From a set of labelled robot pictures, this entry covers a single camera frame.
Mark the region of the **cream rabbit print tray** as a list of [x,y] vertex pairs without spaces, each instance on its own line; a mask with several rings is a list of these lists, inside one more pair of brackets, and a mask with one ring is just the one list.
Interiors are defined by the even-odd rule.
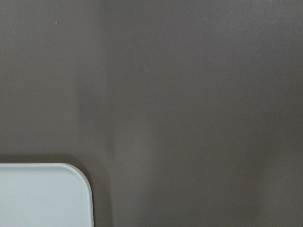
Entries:
[[93,227],[92,190],[67,163],[2,163],[2,227]]

